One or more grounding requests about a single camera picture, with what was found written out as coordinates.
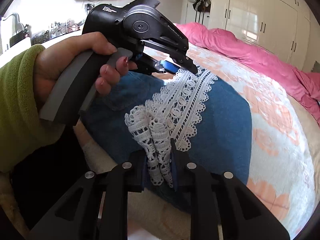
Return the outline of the left hand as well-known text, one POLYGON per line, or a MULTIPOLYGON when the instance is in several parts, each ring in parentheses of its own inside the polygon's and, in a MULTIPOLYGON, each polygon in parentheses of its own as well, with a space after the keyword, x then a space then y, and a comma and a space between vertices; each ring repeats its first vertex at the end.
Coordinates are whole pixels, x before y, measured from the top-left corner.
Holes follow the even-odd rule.
MULTIPOLYGON (((94 32, 69 37, 39 53, 34 63, 33 73, 34 98, 37 108, 41 108, 47 101, 56 81, 71 61, 89 49, 102 55, 111 55, 117 51, 102 33, 94 32)), ((102 65, 95 81, 97 92, 106 96, 122 76, 136 69, 137 65, 124 56, 117 60, 115 68, 108 64, 102 65)))

